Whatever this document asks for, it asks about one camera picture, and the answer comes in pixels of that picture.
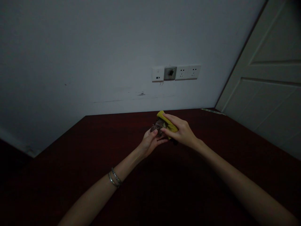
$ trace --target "wall outlet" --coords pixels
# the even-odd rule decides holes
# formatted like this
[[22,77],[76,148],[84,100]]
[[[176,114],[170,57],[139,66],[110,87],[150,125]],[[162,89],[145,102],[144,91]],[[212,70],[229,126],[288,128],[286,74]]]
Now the wall outlet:
[[164,81],[164,67],[153,67],[152,81],[162,82]]
[[188,68],[189,68],[189,66],[178,66],[177,73],[176,73],[176,80],[187,79],[186,75],[188,73]]
[[175,80],[177,67],[165,67],[164,80]]
[[191,65],[188,68],[188,73],[186,74],[186,79],[197,79],[200,74],[201,66],[200,65]]

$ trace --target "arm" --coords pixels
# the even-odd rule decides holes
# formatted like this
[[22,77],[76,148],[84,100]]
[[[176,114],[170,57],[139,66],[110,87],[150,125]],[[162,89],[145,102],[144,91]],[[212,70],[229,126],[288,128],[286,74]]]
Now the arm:
[[186,121],[169,114],[164,116],[176,125],[179,131],[173,133],[167,129],[161,130],[197,151],[260,225],[299,225],[298,219],[273,197],[197,139]]
[[[141,144],[114,168],[116,175],[121,181],[124,181],[136,165],[146,158],[158,145],[168,141],[162,139],[162,137],[156,137],[157,133],[157,130],[154,130],[152,133],[147,131]],[[112,173],[111,176],[114,182],[118,184]],[[106,174],[75,202],[58,225],[89,225],[116,190],[117,187],[111,183]]]

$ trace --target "white door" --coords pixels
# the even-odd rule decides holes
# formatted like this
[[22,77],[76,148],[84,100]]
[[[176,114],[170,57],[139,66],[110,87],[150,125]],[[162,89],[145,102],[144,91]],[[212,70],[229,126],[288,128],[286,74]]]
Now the white door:
[[270,0],[216,105],[301,160],[301,9]]

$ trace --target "yellow sponge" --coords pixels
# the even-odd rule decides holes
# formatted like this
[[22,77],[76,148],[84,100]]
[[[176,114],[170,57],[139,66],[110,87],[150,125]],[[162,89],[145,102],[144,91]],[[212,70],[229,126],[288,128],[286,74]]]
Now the yellow sponge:
[[159,111],[159,113],[157,114],[157,117],[163,119],[167,123],[168,130],[170,130],[171,132],[178,132],[179,129],[174,124],[172,124],[171,121],[169,121],[167,118],[165,118],[163,116],[163,114],[164,114],[164,111]]

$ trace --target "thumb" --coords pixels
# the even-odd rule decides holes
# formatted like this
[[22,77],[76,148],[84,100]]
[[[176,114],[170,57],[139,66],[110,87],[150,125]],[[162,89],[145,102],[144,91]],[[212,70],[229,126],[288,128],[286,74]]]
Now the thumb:
[[157,135],[158,130],[154,130],[153,132],[150,133],[150,135],[147,137],[147,139],[149,139],[150,141],[152,141],[154,139],[154,137]]
[[162,128],[161,131],[162,131],[163,133],[165,133],[167,136],[169,136],[169,137],[175,139],[175,134],[176,134],[176,133],[171,132],[170,130],[165,129],[165,128]]

